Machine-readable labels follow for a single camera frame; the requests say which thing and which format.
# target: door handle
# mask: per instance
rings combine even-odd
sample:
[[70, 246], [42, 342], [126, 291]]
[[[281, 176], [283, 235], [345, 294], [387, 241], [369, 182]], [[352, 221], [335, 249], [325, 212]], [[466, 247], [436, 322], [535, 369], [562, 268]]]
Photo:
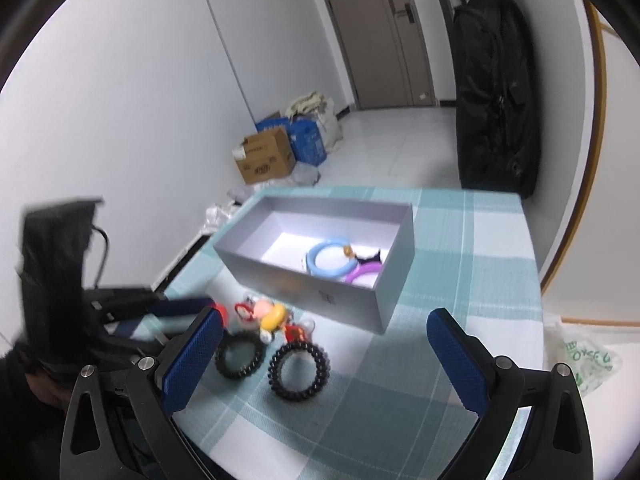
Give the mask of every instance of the door handle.
[[404, 4], [404, 9], [396, 10], [396, 16], [406, 16], [409, 19], [409, 23], [415, 23], [414, 10], [411, 8], [411, 4]]

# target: black cable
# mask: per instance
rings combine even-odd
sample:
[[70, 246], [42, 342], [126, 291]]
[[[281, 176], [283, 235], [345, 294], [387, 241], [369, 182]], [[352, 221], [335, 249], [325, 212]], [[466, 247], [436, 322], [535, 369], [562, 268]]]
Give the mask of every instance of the black cable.
[[142, 455], [144, 458], [146, 458], [146, 460], [153, 464], [153, 463], [157, 463], [158, 461], [155, 459], [155, 457], [153, 457], [152, 455], [150, 455], [149, 453], [145, 453], [144, 451], [142, 451], [136, 444], [134, 444], [133, 442], [131, 443], [131, 446], [133, 447], [133, 449], [135, 449], [138, 453], [140, 453], [140, 455]]
[[104, 232], [104, 229], [96, 227], [95, 225], [92, 225], [91, 229], [93, 229], [97, 233], [100, 233], [102, 235], [102, 238], [104, 238], [104, 252], [102, 253], [102, 261], [100, 262], [100, 267], [98, 267], [98, 273], [95, 275], [94, 280], [94, 288], [98, 288], [98, 284], [100, 283], [102, 274], [104, 272], [104, 266], [107, 263], [107, 256], [109, 256], [109, 237], [107, 236], [107, 233]]
[[[254, 346], [254, 356], [248, 364], [239, 370], [232, 370], [226, 364], [226, 351], [229, 350], [229, 347], [237, 345], [238, 343], [251, 343]], [[267, 345], [260, 340], [260, 336], [255, 332], [239, 332], [237, 334], [225, 332], [213, 359], [216, 363], [216, 368], [223, 377], [239, 381], [254, 374], [255, 371], [260, 368], [264, 362], [266, 351]]]
[[[306, 390], [294, 392], [287, 390], [282, 384], [282, 366], [287, 357], [293, 354], [293, 352], [308, 352], [316, 362], [316, 378], [311, 386]], [[293, 400], [294, 402], [300, 402], [300, 400], [307, 400], [319, 393], [329, 378], [329, 366], [324, 357], [322, 349], [313, 343], [307, 341], [292, 341], [282, 345], [271, 358], [269, 364], [269, 384], [273, 392], [285, 399]]]

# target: cardboard box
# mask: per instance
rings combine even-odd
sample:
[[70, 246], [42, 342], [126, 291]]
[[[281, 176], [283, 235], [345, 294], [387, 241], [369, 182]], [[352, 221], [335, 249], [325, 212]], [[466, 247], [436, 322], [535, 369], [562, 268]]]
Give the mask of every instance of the cardboard box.
[[281, 126], [245, 137], [233, 156], [246, 184], [289, 176], [296, 163], [287, 131]]
[[[311, 276], [303, 265], [305, 255], [328, 238], [345, 238], [356, 254], [380, 250], [382, 272], [370, 276], [370, 282], [353, 285]], [[216, 241], [214, 249], [248, 288], [383, 333], [414, 260], [414, 214], [410, 204], [265, 195]], [[336, 249], [339, 255], [342, 248]]]

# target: white wall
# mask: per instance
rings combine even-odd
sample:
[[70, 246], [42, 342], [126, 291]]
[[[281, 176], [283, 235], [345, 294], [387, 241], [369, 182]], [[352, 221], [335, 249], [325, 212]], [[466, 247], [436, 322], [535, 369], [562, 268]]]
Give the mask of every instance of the white wall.
[[540, 84], [542, 160], [524, 201], [536, 261], [546, 271], [574, 209], [593, 121], [593, 53], [581, 0], [515, 0], [529, 24]]
[[318, 90], [350, 104], [314, 0], [209, 0], [256, 120]]
[[640, 67], [604, 33], [607, 108], [602, 150], [582, 220], [546, 290], [545, 308], [583, 319], [640, 320]]
[[433, 91], [440, 100], [456, 98], [456, 82], [447, 27], [438, 0], [414, 0], [427, 46]]
[[20, 327], [25, 204], [104, 196], [103, 282], [149, 283], [241, 181], [251, 128], [206, 0], [66, 1], [0, 93], [0, 332]]

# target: black bag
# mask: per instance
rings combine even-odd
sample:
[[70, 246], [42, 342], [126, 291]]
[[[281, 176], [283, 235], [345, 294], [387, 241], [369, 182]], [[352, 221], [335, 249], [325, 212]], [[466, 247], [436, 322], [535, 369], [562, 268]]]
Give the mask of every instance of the black bag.
[[71, 369], [79, 370], [82, 362], [94, 362], [85, 355], [82, 268], [100, 202], [77, 200], [24, 215], [20, 282], [25, 334], [34, 357], [50, 368], [74, 363]]
[[456, 136], [462, 187], [531, 196], [540, 163], [540, 108], [529, 28], [513, 0], [456, 11]]

